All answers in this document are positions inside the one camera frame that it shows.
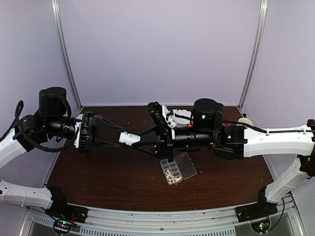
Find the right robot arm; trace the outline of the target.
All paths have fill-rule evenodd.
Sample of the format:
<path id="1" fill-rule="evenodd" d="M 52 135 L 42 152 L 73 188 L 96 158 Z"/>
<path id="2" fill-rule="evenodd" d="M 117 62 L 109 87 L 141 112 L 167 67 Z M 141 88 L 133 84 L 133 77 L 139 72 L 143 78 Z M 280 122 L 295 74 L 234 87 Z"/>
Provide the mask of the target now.
<path id="1" fill-rule="evenodd" d="M 153 137 L 140 133 L 132 148 L 156 157 L 172 160 L 174 150 L 198 151 L 207 148 L 213 155 L 238 160 L 259 155 L 295 154 L 289 168 L 261 190 L 259 201 L 252 206 L 257 217 L 264 216 L 271 204 L 278 203 L 288 192 L 315 175 L 315 122 L 293 128 L 262 129 L 241 121 L 224 120 L 224 107 L 209 98 L 194 102 L 189 126 L 177 127 L 174 111 L 157 102 L 148 105 L 155 126 Z"/>

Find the clear plastic pill organizer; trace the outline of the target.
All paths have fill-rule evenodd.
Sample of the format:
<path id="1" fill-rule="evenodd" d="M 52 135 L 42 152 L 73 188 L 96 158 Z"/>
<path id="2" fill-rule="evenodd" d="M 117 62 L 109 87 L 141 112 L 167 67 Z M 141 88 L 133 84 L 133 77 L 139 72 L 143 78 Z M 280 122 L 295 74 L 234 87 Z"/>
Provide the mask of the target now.
<path id="1" fill-rule="evenodd" d="M 182 152 L 174 157 L 173 161 L 163 159 L 160 161 L 160 166 L 165 177 L 165 172 L 169 170 L 174 178 L 183 180 L 189 179 L 197 174 L 197 170 L 186 152 Z"/>

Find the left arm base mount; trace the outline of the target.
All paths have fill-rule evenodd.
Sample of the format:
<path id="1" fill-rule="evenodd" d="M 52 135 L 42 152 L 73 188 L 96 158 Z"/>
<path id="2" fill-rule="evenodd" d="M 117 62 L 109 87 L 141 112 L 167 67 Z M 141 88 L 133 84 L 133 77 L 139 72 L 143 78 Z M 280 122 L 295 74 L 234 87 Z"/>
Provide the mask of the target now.
<path id="1" fill-rule="evenodd" d="M 69 204 L 60 188 L 50 187 L 47 189 L 51 194 L 52 204 L 43 210 L 53 219 L 53 231 L 58 236 L 68 234 L 78 226 L 77 223 L 85 223 L 88 215 L 86 207 Z"/>

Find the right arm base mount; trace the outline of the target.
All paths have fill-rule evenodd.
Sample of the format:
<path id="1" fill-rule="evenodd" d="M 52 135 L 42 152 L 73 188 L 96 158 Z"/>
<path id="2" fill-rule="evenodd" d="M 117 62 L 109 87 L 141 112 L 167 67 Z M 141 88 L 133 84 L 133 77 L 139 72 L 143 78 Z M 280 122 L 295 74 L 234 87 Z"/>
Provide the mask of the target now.
<path id="1" fill-rule="evenodd" d="M 266 219 L 262 222 L 251 223 L 252 229 L 259 234 L 266 234 L 270 232 L 273 228 L 271 226 L 270 215 L 278 212 L 277 204 L 268 202 L 265 192 L 266 186 L 259 190 L 256 203 L 235 208 L 239 223 L 266 217 Z"/>

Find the shorter small white bottle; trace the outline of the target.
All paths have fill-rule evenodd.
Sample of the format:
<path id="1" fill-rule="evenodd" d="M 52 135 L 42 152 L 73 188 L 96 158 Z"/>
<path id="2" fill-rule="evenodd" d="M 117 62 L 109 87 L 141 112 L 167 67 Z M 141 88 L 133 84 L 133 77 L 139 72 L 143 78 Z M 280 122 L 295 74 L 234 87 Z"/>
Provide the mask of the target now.
<path id="1" fill-rule="evenodd" d="M 127 132 L 121 132 L 119 136 L 119 142 L 127 146 L 132 146 L 134 143 L 139 142 L 141 137 L 136 134 L 131 134 Z"/>

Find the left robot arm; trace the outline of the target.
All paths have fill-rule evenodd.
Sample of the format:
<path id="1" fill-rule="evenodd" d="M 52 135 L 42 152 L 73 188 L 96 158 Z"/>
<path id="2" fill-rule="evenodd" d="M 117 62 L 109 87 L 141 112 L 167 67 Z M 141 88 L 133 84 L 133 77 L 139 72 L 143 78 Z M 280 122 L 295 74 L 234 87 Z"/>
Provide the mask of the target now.
<path id="1" fill-rule="evenodd" d="M 23 118 L 20 115 L 24 103 L 22 100 L 18 102 L 14 121 L 0 139 L 1 167 L 35 148 L 58 153 L 75 147 L 79 153 L 92 153 L 119 147 L 97 140 L 96 131 L 99 127 L 113 130 L 122 128 L 93 112 L 73 117 L 66 94 L 66 89 L 62 87 L 42 89 L 39 92 L 38 110 Z M 52 209 L 59 218 L 67 218 L 71 213 L 62 191 L 57 187 L 31 188 L 1 180 L 0 202 Z"/>

